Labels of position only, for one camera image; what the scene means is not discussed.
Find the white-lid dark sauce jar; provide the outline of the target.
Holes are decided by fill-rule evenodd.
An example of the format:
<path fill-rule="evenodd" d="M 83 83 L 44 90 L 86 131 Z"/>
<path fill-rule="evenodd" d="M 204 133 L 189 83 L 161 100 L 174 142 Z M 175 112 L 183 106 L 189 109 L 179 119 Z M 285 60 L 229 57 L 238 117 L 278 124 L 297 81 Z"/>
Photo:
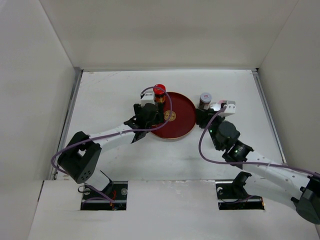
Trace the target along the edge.
<path fill-rule="evenodd" d="M 212 95 L 208 92 L 203 92 L 199 97 L 198 108 L 200 110 L 207 110 L 212 101 Z"/>

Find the red-lid chili sauce jar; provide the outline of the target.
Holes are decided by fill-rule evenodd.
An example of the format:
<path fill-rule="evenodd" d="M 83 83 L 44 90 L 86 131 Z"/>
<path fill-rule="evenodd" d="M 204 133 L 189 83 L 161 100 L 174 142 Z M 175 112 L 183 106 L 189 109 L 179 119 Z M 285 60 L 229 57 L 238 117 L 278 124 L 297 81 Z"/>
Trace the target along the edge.
<path fill-rule="evenodd" d="M 153 88 L 154 100 L 156 103 L 164 103 L 166 101 L 166 87 L 163 84 L 156 84 Z"/>

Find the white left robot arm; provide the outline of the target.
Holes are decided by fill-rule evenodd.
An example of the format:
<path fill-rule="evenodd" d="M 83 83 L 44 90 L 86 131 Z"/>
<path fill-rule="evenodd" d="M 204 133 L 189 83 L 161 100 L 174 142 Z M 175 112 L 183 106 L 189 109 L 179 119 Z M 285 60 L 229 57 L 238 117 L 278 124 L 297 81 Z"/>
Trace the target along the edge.
<path fill-rule="evenodd" d="M 100 199 L 105 200 L 112 195 L 112 181 L 96 169 L 100 155 L 143 139 L 153 126 L 165 122 L 162 103 L 137 103 L 133 108 L 134 116 L 114 129 L 97 134 L 77 132 L 57 160 L 77 184 L 92 187 Z"/>

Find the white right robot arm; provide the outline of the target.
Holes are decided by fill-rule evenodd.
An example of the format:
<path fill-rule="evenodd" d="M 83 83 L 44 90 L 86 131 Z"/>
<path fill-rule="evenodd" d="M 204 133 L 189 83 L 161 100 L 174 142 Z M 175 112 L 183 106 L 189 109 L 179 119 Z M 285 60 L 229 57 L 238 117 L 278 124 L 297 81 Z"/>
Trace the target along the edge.
<path fill-rule="evenodd" d="M 227 105 L 220 110 L 196 109 L 196 124 L 209 133 L 215 150 L 222 151 L 223 161 L 209 162 L 240 169 L 232 182 L 232 192 L 238 198 L 259 196 L 271 199 L 295 210 L 304 220 L 320 223 L 320 175 L 316 172 L 280 165 L 256 152 L 239 140 L 240 132 L 225 119 Z"/>

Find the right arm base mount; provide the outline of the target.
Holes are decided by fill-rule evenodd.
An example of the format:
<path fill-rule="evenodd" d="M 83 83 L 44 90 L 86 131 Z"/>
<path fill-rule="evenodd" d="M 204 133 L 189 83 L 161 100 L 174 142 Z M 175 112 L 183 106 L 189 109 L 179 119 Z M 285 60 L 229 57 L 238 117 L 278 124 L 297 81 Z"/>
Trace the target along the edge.
<path fill-rule="evenodd" d="M 240 172 L 233 180 L 215 182 L 218 209 L 221 211 L 264 210 L 261 196 L 249 195 L 244 186 L 252 175 Z"/>

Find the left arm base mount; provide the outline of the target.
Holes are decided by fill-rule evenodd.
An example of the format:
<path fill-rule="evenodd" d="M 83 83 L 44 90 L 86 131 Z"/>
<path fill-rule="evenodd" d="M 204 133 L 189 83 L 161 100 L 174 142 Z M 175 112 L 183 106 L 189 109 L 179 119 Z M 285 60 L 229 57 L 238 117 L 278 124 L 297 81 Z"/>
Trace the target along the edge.
<path fill-rule="evenodd" d="M 96 171 L 90 179 L 78 187 L 82 194 L 82 211 L 125 211 L 127 209 L 129 183 L 113 181 L 103 171 Z"/>

